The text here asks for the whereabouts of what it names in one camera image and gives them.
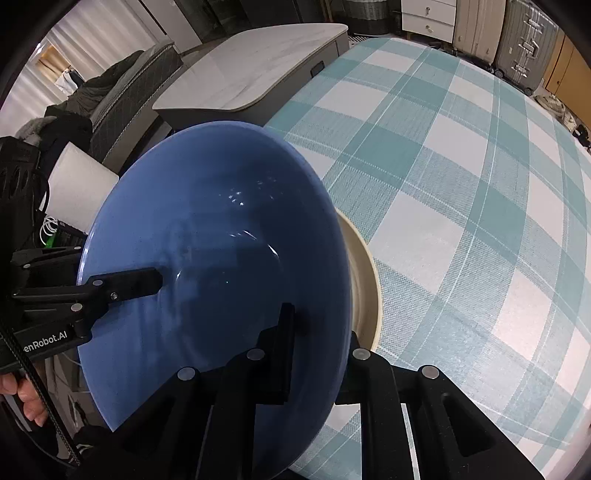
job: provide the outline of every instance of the cream plate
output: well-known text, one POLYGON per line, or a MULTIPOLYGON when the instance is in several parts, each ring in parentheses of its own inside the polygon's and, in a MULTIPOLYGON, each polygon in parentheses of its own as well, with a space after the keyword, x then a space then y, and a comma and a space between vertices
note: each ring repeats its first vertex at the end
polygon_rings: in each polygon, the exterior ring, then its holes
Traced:
POLYGON ((339 209, 336 212, 349 257, 353 331, 360 346, 375 351, 382 329, 382 290, 378 271, 355 225, 339 209))

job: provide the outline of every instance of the suitcase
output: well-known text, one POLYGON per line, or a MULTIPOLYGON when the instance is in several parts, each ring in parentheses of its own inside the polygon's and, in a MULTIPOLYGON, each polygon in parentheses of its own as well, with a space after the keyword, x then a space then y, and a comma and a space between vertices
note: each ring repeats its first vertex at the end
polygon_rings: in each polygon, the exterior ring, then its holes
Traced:
POLYGON ((550 62, 558 32, 558 25, 533 3, 508 0, 495 75, 531 96, 550 62))
POLYGON ((505 0, 457 0, 453 47, 492 65, 504 19, 505 0))

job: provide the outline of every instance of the human hand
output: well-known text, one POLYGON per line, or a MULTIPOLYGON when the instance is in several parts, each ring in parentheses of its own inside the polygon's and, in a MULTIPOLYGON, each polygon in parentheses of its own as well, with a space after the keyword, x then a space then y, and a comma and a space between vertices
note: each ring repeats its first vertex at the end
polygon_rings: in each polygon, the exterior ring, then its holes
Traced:
POLYGON ((17 379, 13 374, 0 375, 0 394, 14 395, 18 393, 23 406, 22 412, 29 421, 34 421, 40 427, 47 421, 47 410, 39 399, 35 387, 28 378, 17 379))

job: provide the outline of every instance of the suitcase handle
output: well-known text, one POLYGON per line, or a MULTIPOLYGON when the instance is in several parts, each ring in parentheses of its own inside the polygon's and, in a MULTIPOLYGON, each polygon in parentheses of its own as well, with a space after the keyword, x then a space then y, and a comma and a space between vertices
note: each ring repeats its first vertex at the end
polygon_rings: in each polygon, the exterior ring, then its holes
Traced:
POLYGON ((538 53, 540 52, 540 46, 535 42, 535 40, 530 40, 530 42, 532 42, 533 45, 530 45, 525 40, 523 43, 519 43, 518 45, 521 48, 523 48, 532 59, 535 60, 536 58, 538 58, 538 53))
POLYGON ((527 70, 525 68, 523 68, 521 65, 519 65, 518 63, 514 67, 511 67, 511 70, 515 70, 522 77, 527 78, 527 70))
POLYGON ((533 28, 538 33, 544 35, 544 27, 542 25, 540 25, 538 22, 536 22, 535 20, 525 17, 525 20, 523 20, 523 23, 526 24, 528 27, 533 28))

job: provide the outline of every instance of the plaid bedsheet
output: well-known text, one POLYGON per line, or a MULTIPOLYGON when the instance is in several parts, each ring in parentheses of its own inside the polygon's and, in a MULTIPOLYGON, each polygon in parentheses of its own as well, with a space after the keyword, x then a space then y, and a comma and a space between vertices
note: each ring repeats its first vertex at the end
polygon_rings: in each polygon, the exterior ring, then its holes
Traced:
MULTIPOLYGON (((548 474, 591 406, 591 157, 534 101, 400 39, 355 46, 268 123, 378 266, 378 353, 433 364, 548 474)), ((358 406, 293 469, 361 478, 358 406)))

